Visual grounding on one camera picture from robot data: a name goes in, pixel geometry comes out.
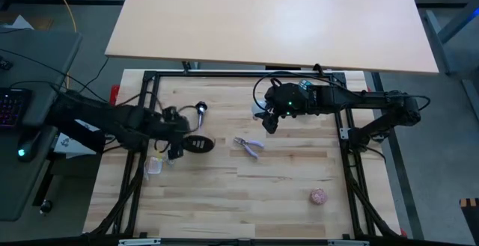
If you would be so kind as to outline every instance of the desk surface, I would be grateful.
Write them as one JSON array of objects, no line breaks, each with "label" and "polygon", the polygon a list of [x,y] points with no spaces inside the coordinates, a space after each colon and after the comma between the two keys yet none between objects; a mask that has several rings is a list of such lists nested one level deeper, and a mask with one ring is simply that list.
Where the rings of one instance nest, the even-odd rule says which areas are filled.
[{"label": "desk surface", "polygon": [[[138,93],[142,76],[142,70],[125,70],[118,102]],[[362,72],[348,72],[347,79],[352,90],[366,88]],[[162,238],[209,239],[340,239],[344,233],[352,234],[334,116],[281,120],[277,132],[268,135],[260,121],[251,118],[251,90],[256,81],[161,79],[159,97],[164,107],[194,105],[198,100],[208,104],[204,133],[216,139],[216,147],[206,154],[186,152],[174,166],[164,164],[160,175],[149,175],[141,190],[136,232]],[[257,95],[264,94],[269,86],[269,82],[261,83]],[[197,122],[195,110],[187,109],[184,114],[191,124]],[[357,126],[373,120],[372,111],[355,111],[354,115]],[[235,136],[266,145],[258,162],[233,143]],[[148,155],[157,156],[152,146]],[[103,155],[85,232],[97,227],[118,199],[125,161],[126,151],[122,149]],[[374,153],[363,153],[362,161],[372,204],[399,232],[384,161]],[[325,189],[329,196],[326,204],[309,202],[313,188]],[[364,214],[360,219],[364,227]]]},{"label": "desk surface", "polygon": [[438,72],[414,0],[126,0],[106,54]]},{"label": "desk surface", "polygon": [[[23,30],[2,34],[12,29],[0,28],[0,49],[15,52],[66,73],[78,51],[81,37],[74,33]],[[47,81],[61,84],[64,77],[52,70],[0,51],[0,55],[13,62],[13,67],[0,72],[0,87],[9,87],[14,82]],[[33,91],[32,99],[23,118],[23,124],[40,126],[48,113],[56,93],[48,84],[24,83],[16,87]],[[15,221],[22,214],[40,169],[55,137],[56,129],[43,127],[38,154],[28,163],[17,160],[17,144],[21,132],[0,133],[0,221]]]}]

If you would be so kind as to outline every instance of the wooden table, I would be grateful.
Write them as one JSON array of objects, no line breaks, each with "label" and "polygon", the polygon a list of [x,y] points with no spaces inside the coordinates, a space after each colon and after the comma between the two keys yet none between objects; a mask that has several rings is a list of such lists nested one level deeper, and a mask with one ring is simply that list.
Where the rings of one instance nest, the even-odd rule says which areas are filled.
[{"label": "wooden table", "polygon": [[414,0],[126,0],[106,54],[438,72]]},{"label": "wooden table", "polygon": [[[139,93],[143,73],[124,71],[118,102]],[[366,88],[363,72],[346,72],[346,76],[351,90]],[[216,139],[216,147],[206,154],[186,152],[174,166],[164,164],[160,175],[149,175],[141,189],[137,233],[209,239],[340,239],[344,233],[353,234],[334,115],[281,120],[277,132],[269,135],[260,121],[251,118],[251,91],[256,81],[161,79],[159,98],[164,107],[194,105],[199,100],[208,104],[204,133]],[[260,83],[258,98],[269,86],[267,81]],[[197,123],[194,109],[185,110],[184,114],[191,124]],[[371,110],[356,110],[353,114],[357,126],[373,120]],[[233,143],[235,136],[266,145],[258,162]],[[378,145],[370,145],[380,150]],[[158,156],[152,146],[148,155]],[[85,232],[94,229],[117,201],[125,161],[123,149],[103,155]],[[367,152],[362,154],[362,162],[372,204],[399,232],[383,159]],[[310,203],[308,197],[313,188],[322,188],[328,194],[324,205]],[[126,206],[123,226],[128,210]],[[362,208],[359,211],[366,230]]]}]

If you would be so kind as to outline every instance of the yellow cable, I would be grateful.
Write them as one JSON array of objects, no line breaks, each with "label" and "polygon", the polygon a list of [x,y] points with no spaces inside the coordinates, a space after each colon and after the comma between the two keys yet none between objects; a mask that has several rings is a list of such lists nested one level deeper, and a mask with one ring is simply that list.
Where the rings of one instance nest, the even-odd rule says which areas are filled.
[{"label": "yellow cable", "polygon": [[[70,9],[70,6],[68,5],[67,0],[63,0],[63,2],[65,3],[65,6],[68,9],[68,13],[70,14],[70,18],[72,19],[72,23],[73,23],[73,30],[76,33],[76,22],[75,22],[75,18],[73,18],[72,10]],[[67,88],[70,88],[70,77],[67,77]]]}]

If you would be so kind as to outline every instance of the pliers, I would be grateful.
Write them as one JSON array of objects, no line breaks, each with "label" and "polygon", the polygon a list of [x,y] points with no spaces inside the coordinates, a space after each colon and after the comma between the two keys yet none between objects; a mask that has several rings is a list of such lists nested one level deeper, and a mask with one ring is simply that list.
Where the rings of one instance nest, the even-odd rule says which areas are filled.
[{"label": "pliers", "polygon": [[243,145],[245,147],[246,152],[248,152],[250,156],[253,156],[256,159],[259,158],[259,155],[255,153],[253,149],[250,148],[248,145],[251,144],[251,145],[258,146],[260,148],[264,148],[264,145],[259,141],[245,141],[244,139],[238,138],[238,137],[235,137],[234,141],[236,141],[240,145]]}]

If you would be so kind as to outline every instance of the keyboard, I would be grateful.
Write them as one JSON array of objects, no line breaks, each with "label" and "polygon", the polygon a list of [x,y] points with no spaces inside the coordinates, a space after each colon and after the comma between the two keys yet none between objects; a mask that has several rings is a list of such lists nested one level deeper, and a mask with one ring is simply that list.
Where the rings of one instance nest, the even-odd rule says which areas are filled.
[{"label": "keyboard", "polygon": [[0,129],[19,125],[30,100],[31,90],[0,87]]}]

